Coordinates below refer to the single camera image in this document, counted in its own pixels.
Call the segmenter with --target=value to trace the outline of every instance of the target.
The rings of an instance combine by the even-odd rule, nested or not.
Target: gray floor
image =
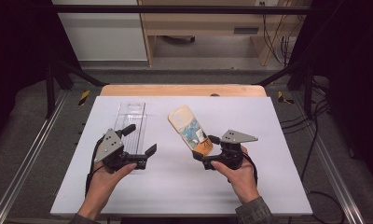
[[[248,37],[198,36],[195,43],[170,38],[159,39],[154,64],[151,67],[143,63],[111,63],[111,67],[107,66],[103,70],[103,66],[108,64],[86,63],[85,65],[87,73],[109,83],[251,84],[272,75],[283,67],[275,59],[272,59],[269,66],[260,66]],[[71,91],[66,93],[67,97],[62,111],[9,210],[8,223],[23,221],[33,223],[32,219],[38,220],[36,223],[45,223],[44,219],[49,219],[50,223],[65,221],[52,216],[49,211],[56,197],[56,190],[60,187],[74,154],[79,136],[83,132],[94,97],[100,94],[101,89],[78,77],[72,76],[72,78],[76,84]],[[278,91],[281,91],[284,98],[288,100],[297,100],[301,94],[299,91],[287,90],[284,85],[287,79],[288,77],[283,77],[266,87],[279,121],[294,119],[302,115],[297,104],[278,101]],[[77,105],[84,90],[90,90],[90,96],[84,105]],[[20,91],[7,126],[2,131],[0,137],[0,200],[45,121],[45,94],[44,82]],[[313,100],[319,102],[321,99],[324,97],[319,91],[315,91]],[[299,172],[303,169],[311,137],[308,128],[295,133],[291,132],[302,126],[284,130],[287,144]],[[318,126],[325,147],[338,167],[365,223],[373,223],[373,177],[363,161],[349,157],[347,145],[329,113],[324,113],[319,117]],[[312,153],[304,185],[308,190],[321,191],[334,198],[337,197],[316,149]],[[340,221],[340,210],[332,201],[316,194],[308,197],[317,217],[329,223]],[[287,217],[279,217],[279,220],[282,223],[288,222]],[[184,222],[188,221],[196,223],[196,220],[184,220]],[[319,222],[311,216],[305,216],[293,218],[292,223]]]

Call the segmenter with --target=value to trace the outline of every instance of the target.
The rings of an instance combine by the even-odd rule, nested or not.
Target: table surface
[[[128,88],[140,90],[158,88],[170,95],[175,92],[191,93],[205,89],[203,95],[224,90],[263,88],[237,85],[120,85],[104,87],[113,94]],[[127,91],[125,94],[136,94]],[[62,186],[52,206],[51,214],[72,216],[84,199],[85,178],[90,168],[91,153],[96,141],[117,118],[120,102],[146,103],[147,121],[144,148],[158,144],[158,151],[147,163],[145,170],[133,171],[115,188],[103,214],[121,217],[229,217],[240,202],[227,180],[216,171],[206,171],[192,158],[181,137],[167,120],[167,115],[180,105],[189,105],[208,134],[222,136],[227,129],[257,136],[259,140],[245,143],[258,171],[258,189],[271,212],[277,216],[310,215],[311,206],[298,177],[289,148],[269,97],[248,96],[99,96],[90,112],[85,130],[76,148]],[[211,155],[220,152],[215,148]]]

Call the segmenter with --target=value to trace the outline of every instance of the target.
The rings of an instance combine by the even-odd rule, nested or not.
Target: white cabinet
[[[54,5],[137,5],[135,0],[52,0]],[[147,61],[137,13],[60,13],[79,61]]]

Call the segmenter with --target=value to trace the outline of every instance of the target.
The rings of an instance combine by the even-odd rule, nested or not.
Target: hand
[[[242,151],[248,154],[247,148],[243,146]],[[242,204],[260,197],[254,180],[254,168],[248,160],[243,159],[242,166],[238,170],[229,169],[220,161],[212,161],[212,166],[229,180]]]
[[[109,174],[103,167],[103,162],[100,161],[94,164],[93,170],[97,170],[91,181],[88,194],[85,201],[82,203],[78,214],[91,220],[95,220],[108,202],[111,193],[117,183],[126,175],[128,175],[137,164],[128,164],[118,171]]]

